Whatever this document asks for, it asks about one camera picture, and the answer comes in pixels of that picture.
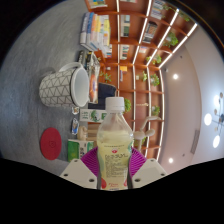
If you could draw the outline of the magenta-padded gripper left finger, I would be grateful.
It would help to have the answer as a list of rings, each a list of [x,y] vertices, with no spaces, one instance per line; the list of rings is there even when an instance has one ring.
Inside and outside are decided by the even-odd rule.
[[[78,186],[96,189],[98,187],[99,162],[97,147],[87,152],[81,159],[73,159],[60,177]]]

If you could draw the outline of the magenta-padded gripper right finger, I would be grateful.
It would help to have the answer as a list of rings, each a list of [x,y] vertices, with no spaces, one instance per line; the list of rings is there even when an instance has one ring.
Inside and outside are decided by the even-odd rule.
[[[128,188],[146,186],[167,175],[167,172],[154,158],[147,159],[137,149],[132,149],[128,165]]]

